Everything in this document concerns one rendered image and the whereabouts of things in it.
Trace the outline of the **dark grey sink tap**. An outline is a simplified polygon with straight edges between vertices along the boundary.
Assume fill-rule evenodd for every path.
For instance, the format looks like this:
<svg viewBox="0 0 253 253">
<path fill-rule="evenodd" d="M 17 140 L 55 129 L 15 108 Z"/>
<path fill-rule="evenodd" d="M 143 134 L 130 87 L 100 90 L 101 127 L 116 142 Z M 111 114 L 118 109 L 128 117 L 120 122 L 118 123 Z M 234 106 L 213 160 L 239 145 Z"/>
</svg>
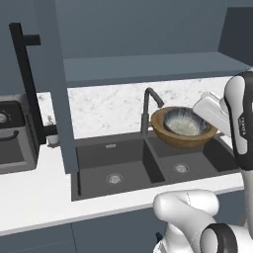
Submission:
<svg viewBox="0 0 253 253">
<path fill-rule="evenodd" d="M 143 100 L 143 111 L 141 114 L 141 127 L 140 131 L 143 135 L 147 135 L 148 126 L 149 126 L 149 113 L 148 113 L 148 105 L 149 105 L 149 97 L 152 97 L 156 102 L 158 108 L 162 108 L 164 106 L 163 100 L 159 97 L 159 95 L 150 87 L 145 89 L 144 92 L 144 100 Z"/>
</svg>

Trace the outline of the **dark grey toaster oven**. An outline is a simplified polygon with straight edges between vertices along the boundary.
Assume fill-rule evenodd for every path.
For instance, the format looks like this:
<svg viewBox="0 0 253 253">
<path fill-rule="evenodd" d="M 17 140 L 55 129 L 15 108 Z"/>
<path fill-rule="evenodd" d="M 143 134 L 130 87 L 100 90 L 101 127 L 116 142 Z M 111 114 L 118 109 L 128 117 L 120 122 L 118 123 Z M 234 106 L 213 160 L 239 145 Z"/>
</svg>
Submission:
<svg viewBox="0 0 253 253">
<path fill-rule="evenodd" d="M 0 96 L 0 175 L 34 170 L 39 152 L 27 96 Z"/>
</svg>

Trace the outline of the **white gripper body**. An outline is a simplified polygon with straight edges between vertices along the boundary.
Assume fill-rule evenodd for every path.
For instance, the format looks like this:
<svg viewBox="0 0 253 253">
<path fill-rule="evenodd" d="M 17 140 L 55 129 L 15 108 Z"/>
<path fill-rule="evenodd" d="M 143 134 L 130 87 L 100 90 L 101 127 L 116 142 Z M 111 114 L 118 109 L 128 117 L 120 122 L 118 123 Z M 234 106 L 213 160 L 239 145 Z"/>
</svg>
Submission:
<svg viewBox="0 0 253 253">
<path fill-rule="evenodd" d="M 219 98 L 214 92 L 204 92 L 200 100 L 194 105 L 193 111 L 223 134 L 230 135 L 227 107 L 224 99 Z"/>
</svg>

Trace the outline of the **blue-grey closed wall cabinet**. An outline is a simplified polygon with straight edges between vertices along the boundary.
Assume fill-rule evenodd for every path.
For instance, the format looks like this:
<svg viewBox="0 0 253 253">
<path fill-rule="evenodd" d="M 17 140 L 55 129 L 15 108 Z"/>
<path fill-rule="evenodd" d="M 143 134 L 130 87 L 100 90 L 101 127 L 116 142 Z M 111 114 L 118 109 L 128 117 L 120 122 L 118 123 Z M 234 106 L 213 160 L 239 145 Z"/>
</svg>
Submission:
<svg viewBox="0 0 253 253">
<path fill-rule="evenodd" d="M 35 34 L 38 29 L 33 0 L 0 0 L 0 95 L 24 93 L 10 23 L 20 23 L 25 35 Z"/>
</svg>

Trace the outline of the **dark grey double sink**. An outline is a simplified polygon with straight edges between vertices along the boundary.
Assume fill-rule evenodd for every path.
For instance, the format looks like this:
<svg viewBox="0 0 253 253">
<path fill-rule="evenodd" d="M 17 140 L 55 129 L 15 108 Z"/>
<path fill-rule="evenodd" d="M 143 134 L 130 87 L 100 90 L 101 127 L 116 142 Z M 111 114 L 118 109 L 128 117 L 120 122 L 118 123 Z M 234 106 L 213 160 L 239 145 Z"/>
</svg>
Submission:
<svg viewBox="0 0 253 253">
<path fill-rule="evenodd" d="M 79 171 L 71 199 L 81 201 L 237 173 L 231 148 L 219 136 L 193 149 L 172 147 L 153 131 L 75 141 Z"/>
</svg>

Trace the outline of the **blue-grey open cabinet door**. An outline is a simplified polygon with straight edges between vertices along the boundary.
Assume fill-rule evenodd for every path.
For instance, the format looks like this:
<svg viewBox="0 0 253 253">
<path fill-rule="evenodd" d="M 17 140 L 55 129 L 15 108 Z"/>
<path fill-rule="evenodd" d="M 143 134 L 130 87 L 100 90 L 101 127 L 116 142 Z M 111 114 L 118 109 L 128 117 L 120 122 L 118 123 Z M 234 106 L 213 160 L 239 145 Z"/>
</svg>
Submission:
<svg viewBox="0 0 253 253">
<path fill-rule="evenodd" d="M 34 8 L 42 42 L 42 56 L 45 65 L 47 87 L 51 95 L 65 173 L 77 173 L 78 163 L 55 1 L 34 0 Z"/>
</svg>

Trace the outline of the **brown bowl with blue inside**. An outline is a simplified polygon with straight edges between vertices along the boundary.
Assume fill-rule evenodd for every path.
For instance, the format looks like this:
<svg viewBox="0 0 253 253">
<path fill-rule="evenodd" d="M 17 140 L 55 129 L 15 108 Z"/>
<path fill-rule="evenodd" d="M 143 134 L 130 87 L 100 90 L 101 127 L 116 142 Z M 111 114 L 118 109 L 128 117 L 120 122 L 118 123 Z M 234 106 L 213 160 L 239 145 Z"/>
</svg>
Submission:
<svg viewBox="0 0 253 253">
<path fill-rule="evenodd" d="M 181 149 L 201 147 L 217 132 L 214 126 L 186 107 L 165 107 L 155 111 L 150 124 L 163 142 Z"/>
</svg>

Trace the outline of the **blue-grey open wall cabinet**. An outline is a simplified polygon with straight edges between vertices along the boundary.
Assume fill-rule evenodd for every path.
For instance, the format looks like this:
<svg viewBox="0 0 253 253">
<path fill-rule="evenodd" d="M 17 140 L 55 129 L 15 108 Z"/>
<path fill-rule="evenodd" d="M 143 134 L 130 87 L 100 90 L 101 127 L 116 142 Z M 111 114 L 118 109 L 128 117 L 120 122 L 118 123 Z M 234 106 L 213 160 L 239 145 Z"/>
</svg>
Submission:
<svg viewBox="0 0 253 253">
<path fill-rule="evenodd" d="M 69 87 L 253 66 L 253 0 L 54 0 Z"/>
</svg>

